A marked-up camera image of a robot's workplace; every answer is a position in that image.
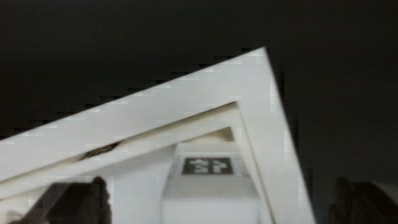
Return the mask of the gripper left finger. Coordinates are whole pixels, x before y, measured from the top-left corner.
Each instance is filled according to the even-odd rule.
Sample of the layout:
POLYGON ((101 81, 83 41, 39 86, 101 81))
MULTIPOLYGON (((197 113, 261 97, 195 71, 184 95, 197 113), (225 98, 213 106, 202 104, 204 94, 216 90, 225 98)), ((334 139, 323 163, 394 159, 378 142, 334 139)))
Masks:
POLYGON ((106 182, 53 183, 15 224, 111 224, 106 182))

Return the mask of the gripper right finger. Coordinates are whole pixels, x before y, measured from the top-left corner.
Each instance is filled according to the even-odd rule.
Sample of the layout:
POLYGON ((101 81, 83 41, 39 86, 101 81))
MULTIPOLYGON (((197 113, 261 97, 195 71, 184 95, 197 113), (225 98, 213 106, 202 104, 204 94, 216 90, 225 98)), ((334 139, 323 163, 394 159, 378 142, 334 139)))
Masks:
POLYGON ((398 184, 337 178, 328 224, 398 224, 398 184))

